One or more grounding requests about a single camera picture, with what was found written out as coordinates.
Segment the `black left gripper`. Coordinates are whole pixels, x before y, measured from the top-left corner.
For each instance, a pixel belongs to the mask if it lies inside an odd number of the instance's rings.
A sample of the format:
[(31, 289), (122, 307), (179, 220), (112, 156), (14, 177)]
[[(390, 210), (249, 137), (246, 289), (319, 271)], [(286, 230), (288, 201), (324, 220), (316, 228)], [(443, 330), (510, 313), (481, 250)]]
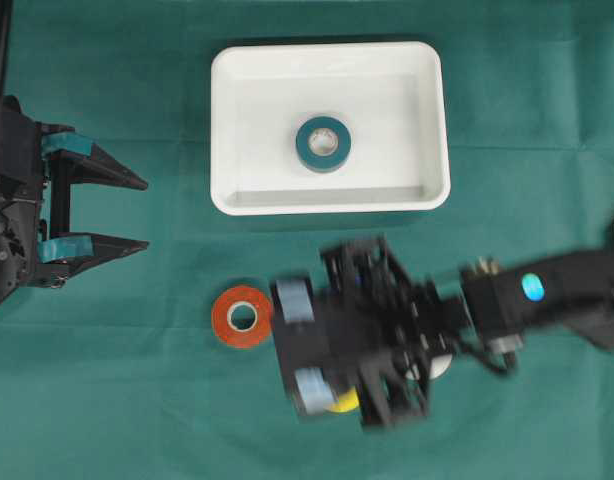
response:
[(148, 183), (92, 139), (58, 124), (29, 121), (8, 142), (15, 168), (6, 208), (12, 284), (60, 288), (89, 269), (148, 248), (147, 241), (69, 232), (70, 185), (146, 190)]

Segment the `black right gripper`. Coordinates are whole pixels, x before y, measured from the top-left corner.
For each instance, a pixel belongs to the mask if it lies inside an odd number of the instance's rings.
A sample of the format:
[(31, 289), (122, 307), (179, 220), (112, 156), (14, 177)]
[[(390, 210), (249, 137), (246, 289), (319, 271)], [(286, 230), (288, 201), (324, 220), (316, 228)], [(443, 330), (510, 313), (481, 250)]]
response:
[(343, 342), (333, 353), (351, 368), (362, 426), (392, 428), (426, 416), (432, 363), (457, 353), (467, 324), (463, 300), (413, 281), (382, 237), (326, 247), (320, 256), (330, 286), (320, 298)]

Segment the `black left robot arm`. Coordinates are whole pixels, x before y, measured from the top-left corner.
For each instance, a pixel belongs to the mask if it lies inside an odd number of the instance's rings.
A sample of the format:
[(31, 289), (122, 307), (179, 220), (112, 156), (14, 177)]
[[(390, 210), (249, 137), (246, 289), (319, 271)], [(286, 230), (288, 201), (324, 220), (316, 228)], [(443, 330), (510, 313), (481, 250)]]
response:
[(16, 97), (0, 98), (0, 305), (20, 287), (59, 289), (148, 248), (146, 241), (71, 231), (76, 184), (148, 187), (74, 128), (35, 121)]

